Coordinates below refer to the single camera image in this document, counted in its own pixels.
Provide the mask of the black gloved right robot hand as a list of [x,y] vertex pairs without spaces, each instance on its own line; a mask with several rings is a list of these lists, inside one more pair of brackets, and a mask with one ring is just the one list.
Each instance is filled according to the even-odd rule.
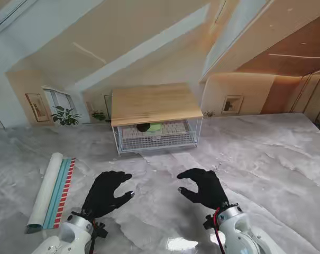
[[212,170],[206,171],[200,168],[192,168],[179,173],[177,178],[191,179],[197,184],[198,191],[196,193],[184,187],[178,188],[180,194],[191,202],[202,204],[214,210],[229,205],[220,180]]

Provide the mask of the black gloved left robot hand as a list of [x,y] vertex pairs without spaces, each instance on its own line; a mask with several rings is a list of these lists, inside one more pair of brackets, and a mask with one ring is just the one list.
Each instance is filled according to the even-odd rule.
[[120,197],[115,197],[114,192],[131,178],[131,174],[123,171],[105,171],[97,176],[81,208],[84,218],[92,221],[127,203],[134,196],[133,191],[126,192]]

